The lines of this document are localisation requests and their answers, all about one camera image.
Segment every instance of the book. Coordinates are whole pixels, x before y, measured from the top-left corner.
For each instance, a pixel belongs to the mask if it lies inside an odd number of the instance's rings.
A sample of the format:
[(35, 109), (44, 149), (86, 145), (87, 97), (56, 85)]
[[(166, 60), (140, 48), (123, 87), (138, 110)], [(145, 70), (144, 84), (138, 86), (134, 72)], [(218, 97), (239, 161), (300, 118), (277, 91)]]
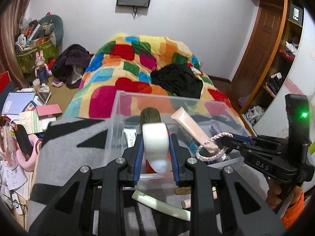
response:
[(36, 110), (19, 114), (19, 123), (24, 126), (27, 134), (37, 134), (46, 131), (48, 124), (52, 121), (56, 121), (56, 117), (39, 119)]
[(37, 107), (37, 104), (34, 101), (29, 102), (29, 104), (23, 109), (23, 112), (33, 111)]
[(9, 92), (2, 108), (2, 114), (19, 115), (34, 97), (35, 92)]
[(36, 107), (37, 114), (39, 117), (52, 117), (53, 115), (61, 114), (62, 111), (58, 104), (54, 105), (45, 105)]
[(0, 111), (2, 111), (5, 100), (7, 99), (7, 95), (13, 91), (14, 91), (14, 83), (13, 81), (10, 81), (8, 85), (4, 88), (4, 90), (0, 92)]

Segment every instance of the pink tube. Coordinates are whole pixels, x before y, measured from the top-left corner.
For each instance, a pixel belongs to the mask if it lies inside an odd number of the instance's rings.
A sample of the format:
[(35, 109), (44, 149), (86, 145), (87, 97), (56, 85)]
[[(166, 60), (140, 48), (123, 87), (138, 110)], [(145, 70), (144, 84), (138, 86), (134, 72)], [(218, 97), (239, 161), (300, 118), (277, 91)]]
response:
[[(179, 125), (181, 125), (194, 139), (196, 139), (199, 144), (203, 144), (210, 138), (204, 133), (204, 131), (199, 127), (199, 125), (191, 118), (191, 116), (185, 111), (184, 108), (179, 108), (175, 113), (171, 115)], [(215, 155), (219, 148), (218, 146), (210, 142), (206, 144), (204, 148), (211, 154)]]
[(18, 144), (18, 150), (16, 151), (16, 158), (19, 165), (22, 168), (24, 168), (26, 171), (31, 172), (31, 171), (34, 171), (35, 169), (36, 159), (37, 159), (37, 155), (39, 153), (42, 141), (39, 140), (39, 138), (35, 134), (28, 135), (28, 139), (33, 146), (33, 152), (32, 152), (31, 157), (29, 158), (28, 161), (26, 161)]

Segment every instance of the folded clothes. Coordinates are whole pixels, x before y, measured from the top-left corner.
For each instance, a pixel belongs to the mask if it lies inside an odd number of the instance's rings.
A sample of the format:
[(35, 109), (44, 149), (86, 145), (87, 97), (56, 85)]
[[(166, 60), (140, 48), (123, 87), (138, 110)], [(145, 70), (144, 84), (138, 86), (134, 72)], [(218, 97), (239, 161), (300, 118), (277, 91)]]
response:
[(186, 98), (200, 98), (203, 82), (199, 80), (187, 64), (170, 64), (151, 72), (152, 83)]
[(84, 70), (89, 66), (90, 60), (89, 52), (85, 48), (81, 45), (73, 44), (56, 58), (51, 71), (53, 76), (59, 81), (65, 82), (67, 87), (78, 88), (81, 77), (77, 77), (77, 80), (73, 81), (73, 66), (82, 67), (82, 70), (76, 70), (76, 72), (83, 74)]

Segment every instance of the hand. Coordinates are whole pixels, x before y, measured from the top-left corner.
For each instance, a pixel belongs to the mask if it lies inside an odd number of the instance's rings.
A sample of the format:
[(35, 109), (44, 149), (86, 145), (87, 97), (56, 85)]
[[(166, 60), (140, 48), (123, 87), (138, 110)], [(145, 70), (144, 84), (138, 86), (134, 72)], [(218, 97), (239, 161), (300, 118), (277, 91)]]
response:
[[(281, 193), (281, 187), (278, 186), (274, 179), (269, 179), (269, 190), (267, 193), (266, 203), (271, 209), (274, 209), (281, 203), (281, 199), (277, 196)], [(295, 186), (293, 189), (294, 195), (290, 205), (295, 204), (301, 197), (303, 192), (303, 185), (301, 187)]]

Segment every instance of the orange sleeve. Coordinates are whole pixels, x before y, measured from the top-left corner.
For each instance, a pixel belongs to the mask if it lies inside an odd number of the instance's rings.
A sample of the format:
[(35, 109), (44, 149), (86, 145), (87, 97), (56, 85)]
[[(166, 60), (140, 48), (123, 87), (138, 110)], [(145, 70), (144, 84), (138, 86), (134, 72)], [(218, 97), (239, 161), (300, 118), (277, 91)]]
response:
[(304, 193), (301, 194), (300, 199), (292, 207), (289, 207), (285, 212), (282, 222), (286, 228), (289, 228), (294, 221), (299, 217), (304, 209)]

